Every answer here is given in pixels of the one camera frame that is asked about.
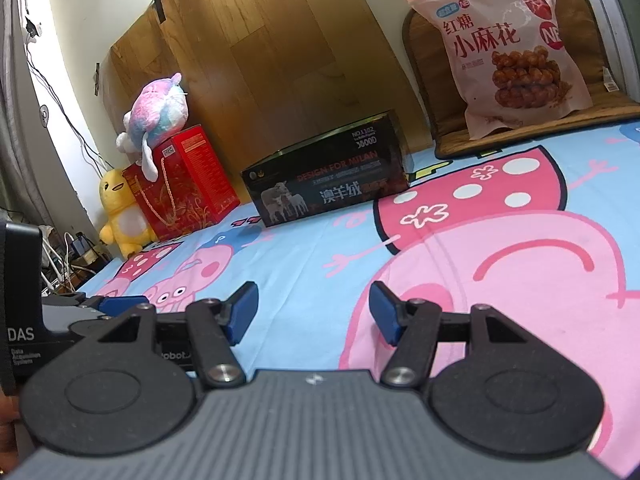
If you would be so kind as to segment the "person's left hand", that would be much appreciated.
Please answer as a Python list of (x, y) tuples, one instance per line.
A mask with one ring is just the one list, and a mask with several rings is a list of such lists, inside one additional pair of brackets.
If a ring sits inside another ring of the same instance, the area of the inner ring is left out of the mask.
[(7, 474), (18, 464), (14, 424), (21, 418), (16, 396), (0, 393), (0, 469)]

